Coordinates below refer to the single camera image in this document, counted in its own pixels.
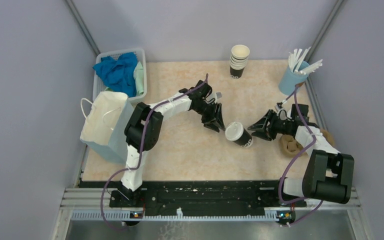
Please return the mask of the translucent plastic cup lid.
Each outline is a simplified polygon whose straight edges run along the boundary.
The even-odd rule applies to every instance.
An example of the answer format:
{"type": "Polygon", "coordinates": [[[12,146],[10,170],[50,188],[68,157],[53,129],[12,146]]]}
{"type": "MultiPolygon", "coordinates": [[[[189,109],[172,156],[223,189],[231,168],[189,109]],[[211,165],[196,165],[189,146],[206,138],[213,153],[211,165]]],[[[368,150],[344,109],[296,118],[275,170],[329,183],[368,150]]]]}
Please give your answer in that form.
{"type": "Polygon", "coordinates": [[[227,140],[234,142],[241,138],[244,133],[243,125],[238,121],[231,122],[225,129],[225,137],[227,140]]]}

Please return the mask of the stack of paper cups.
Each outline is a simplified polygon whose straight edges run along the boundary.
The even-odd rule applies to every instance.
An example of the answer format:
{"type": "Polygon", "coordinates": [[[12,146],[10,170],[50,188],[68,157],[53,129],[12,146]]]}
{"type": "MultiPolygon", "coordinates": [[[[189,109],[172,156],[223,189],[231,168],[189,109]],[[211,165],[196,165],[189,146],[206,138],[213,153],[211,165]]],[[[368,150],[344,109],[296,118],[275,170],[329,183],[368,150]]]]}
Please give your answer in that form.
{"type": "Polygon", "coordinates": [[[248,63],[250,49],[243,44],[237,44],[231,48],[229,71],[230,77],[239,79],[242,77],[248,63]]]}

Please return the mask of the light blue paper bag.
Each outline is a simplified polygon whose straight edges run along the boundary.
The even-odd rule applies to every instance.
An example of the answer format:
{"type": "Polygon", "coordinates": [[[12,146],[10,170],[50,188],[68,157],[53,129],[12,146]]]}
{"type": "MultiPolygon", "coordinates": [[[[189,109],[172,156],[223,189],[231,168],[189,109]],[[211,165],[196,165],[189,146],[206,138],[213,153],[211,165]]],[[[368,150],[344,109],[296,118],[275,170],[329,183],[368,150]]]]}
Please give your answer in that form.
{"type": "Polygon", "coordinates": [[[95,101],[82,98],[80,107],[85,121],[79,139],[104,160],[125,164],[125,128],[134,111],[128,95],[102,91],[95,101]]]}

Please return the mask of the single black paper cup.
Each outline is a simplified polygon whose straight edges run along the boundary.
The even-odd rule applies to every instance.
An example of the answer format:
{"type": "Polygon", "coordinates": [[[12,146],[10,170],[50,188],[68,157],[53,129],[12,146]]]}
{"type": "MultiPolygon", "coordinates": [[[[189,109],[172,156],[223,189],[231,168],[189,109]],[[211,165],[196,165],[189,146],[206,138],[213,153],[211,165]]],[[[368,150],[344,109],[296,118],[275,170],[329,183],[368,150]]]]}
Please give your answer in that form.
{"type": "Polygon", "coordinates": [[[253,137],[249,132],[243,129],[239,138],[234,140],[233,142],[242,148],[249,148],[253,144],[253,137]]]}

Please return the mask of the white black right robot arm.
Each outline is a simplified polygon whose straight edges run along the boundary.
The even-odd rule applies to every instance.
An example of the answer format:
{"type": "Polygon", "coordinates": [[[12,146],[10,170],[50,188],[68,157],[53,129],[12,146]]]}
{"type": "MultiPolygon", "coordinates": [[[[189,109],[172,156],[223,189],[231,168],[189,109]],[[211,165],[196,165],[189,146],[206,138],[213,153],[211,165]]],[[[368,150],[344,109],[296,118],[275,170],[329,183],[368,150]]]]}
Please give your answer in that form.
{"type": "Polygon", "coordinates": [[[304,199],[316,199],[346,204],[351,198],[354,158],[339,152],[324,137],[317,124],[307,116],[309,107],[293,104],[290,117],[281,118],[280,110],[268,110],[256,123],[248,127],[252,136],[272,141],[277,135],[292,136],[300,145],[296,157],[307,153],[309,161],[302,178],[287,178],[290,162],[279,180],[273,200],[279,206],[287,206],[304,199]]]}

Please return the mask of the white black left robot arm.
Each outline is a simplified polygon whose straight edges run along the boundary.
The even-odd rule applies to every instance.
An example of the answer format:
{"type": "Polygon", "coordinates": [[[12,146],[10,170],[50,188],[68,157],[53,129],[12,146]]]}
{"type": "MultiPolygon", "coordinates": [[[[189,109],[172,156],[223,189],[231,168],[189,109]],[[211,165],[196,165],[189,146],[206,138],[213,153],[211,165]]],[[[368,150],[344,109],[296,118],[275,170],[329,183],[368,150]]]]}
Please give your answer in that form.
{"type": "Polygon", "coordinates": [[[160,102],[136,105],[124,130],[127,159],[121,186],[117,189],[127,206],[134,207],[140,202],[137,189],[143,184],[146,155],[157,144],[163,122],[177,114],[194,111],[201,116],[205,128],[217,133],[224,131],[222,104],[218,101],[221,96],[207,80],[199,80],[196,86],[183,88],[160,102]]]}

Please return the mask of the brown pulp cup carrier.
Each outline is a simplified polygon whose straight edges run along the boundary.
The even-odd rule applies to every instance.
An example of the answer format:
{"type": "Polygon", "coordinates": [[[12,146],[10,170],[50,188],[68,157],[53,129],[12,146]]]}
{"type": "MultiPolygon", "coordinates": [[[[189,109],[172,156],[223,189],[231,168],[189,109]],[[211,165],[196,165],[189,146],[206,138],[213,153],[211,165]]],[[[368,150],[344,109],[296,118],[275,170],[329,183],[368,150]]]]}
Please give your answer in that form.
{"type": "MultiPolygon", "coordinates": [[[[333,147],[336,146],[335,140],[330,132],[325,129],[320,129],[320,132],[333,147]]],[[[282,153],[288,157],[294,157],[298,152],[300,152],[304,148],[291,135],[286,134],[280,137],[279,145],[282,153]]]]}

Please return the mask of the blue straw holder cup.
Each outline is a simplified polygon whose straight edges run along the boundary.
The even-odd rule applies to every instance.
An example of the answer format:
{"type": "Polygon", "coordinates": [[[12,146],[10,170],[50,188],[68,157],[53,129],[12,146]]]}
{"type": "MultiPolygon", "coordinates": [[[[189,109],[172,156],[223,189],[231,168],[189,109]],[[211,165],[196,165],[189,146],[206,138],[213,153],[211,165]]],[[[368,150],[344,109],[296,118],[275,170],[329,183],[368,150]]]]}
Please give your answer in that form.
{"type": "Polygon", "coordinates": [[[292,72],[289,64],[287,64],[286,70],[278,84],[278,89],[282,94],[289,96],[295,90],[295,85],[305,82],[308,76],[309,74],[292,72]]]}

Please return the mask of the white wrapped straws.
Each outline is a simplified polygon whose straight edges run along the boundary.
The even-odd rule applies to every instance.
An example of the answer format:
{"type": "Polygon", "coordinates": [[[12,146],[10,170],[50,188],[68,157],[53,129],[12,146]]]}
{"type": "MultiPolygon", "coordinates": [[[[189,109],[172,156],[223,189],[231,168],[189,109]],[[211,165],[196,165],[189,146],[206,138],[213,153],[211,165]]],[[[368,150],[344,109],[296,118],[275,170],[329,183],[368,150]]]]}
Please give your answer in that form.
{"type": "Polygon", "coordinates": [[[288,68],[293,74],[308,76],[323,66],[323,59],[309,64],[308,66],[304,65],[305,58],[310,52],[311,48],[311,46],[306,49],[295,48],[292,52],[288,53],[288,68]]]}

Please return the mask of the blue cloth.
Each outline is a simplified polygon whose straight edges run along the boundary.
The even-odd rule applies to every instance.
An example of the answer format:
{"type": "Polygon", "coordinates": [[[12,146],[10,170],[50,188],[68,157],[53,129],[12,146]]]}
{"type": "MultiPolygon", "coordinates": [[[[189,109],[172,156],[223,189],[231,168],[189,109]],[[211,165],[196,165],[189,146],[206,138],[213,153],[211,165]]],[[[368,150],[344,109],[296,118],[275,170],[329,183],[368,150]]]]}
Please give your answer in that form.
{"type": "Polygon", "coordinates": [[[114,92],[125,93],[129,98],[137,95],[134,70],[138,59],[133,52],[127,52],[114,59],[111,56],[101,58],[92,68],[103,84],[114,92]]]}

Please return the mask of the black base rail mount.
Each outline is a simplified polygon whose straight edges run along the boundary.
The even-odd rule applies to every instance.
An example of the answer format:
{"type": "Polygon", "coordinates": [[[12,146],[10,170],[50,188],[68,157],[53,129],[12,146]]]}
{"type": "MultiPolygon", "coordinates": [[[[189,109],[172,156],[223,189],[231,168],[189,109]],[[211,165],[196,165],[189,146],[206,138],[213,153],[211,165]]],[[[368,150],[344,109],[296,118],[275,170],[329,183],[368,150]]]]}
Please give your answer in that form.
{"type": "Polygon", "coordinates": [[[107,186],[104,206],[107,220],[132,226],[139,221],[276,221],[295,218],[282,208],[276,180],[244,181],[144,181],[127,192],[120,182],[107,186]]]}

